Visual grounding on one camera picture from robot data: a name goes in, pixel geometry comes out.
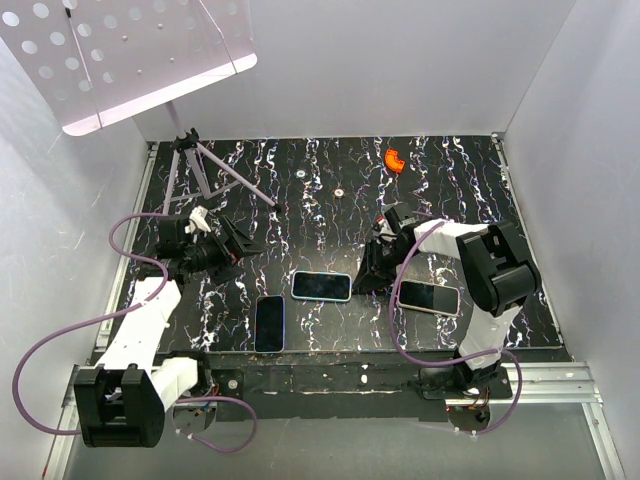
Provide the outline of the purple edged black phone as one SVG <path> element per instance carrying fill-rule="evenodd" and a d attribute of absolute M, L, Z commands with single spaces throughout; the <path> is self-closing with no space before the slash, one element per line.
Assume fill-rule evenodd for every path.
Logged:
<path fill-rule="evenodd" d="M 285 346 L 285 301 L 281 295 L 257 300 L 254 324 L 254 349 L 257 353 L 279 353 Z"/>

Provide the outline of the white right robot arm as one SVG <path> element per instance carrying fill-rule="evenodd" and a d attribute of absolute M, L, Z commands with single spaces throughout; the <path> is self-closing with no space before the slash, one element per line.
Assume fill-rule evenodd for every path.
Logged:
<path fill-rule="evenodd" d="M 447 369 L 446 388 L 475 397 L 496 378 L 502 349 L 514 318 L 541 287 L 541 275 L 527 242 L 509 222 L 465 224 L 421 218 L 405 203 L 383 208 L 375 221 L 358 273 L 354 294 L 389 289 L 388 315 L 395 315 L 401 280 L 418 253 L 460 261 L 473 301 L 471 319 L 452 359 L 440 362 L 402 356 L 422 368 Z"/>

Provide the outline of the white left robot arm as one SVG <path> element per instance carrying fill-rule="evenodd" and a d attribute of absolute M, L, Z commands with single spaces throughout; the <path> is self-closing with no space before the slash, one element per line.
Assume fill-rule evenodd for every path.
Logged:
<path fill-rule="evenodd" d="M 92 367 L 82 368 L 73 390 L 82 439 L 88 447 L 156 446 L 166 413 L 175 405 L 200 410 L 219 402 L 245 407 L 229 393 L 225 379 L 211 371 L 203 355 L 178 351 L 155 362 L 168 320 L 185 285 L 204 272 L 221 285 L 238 277 L 240 262 L 264 247 L 227 216 L 214 230 L 203 207 L 187 215 L 159 215 L 156 242 L 138 256 L 141 266 L 132 304 L 115 337 Z"/>

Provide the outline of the orange curved plastic part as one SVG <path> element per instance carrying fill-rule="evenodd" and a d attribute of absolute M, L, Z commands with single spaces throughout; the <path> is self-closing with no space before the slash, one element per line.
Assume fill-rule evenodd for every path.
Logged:
<path fill-rule="evenodd" d="M 384 164 L 389 171 L 395 174 L 402 174 L 406 161 L 400 158 L 397 150 L 389 148 L 384 155 Z"/>

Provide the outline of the perforated music stand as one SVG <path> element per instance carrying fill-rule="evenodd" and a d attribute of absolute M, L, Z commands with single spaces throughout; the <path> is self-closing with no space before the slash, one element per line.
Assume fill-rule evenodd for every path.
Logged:
<path fill-rule="evenodd" d="M 208 159 L 272 209 L 278 203 L 184 128 L 176 99 L 257 63 L 246 1 L 4 1 L 1 38 L 64 133 L 79 137 L 164 106 L 170 171 L 186 160 L 211 199 Z"/>

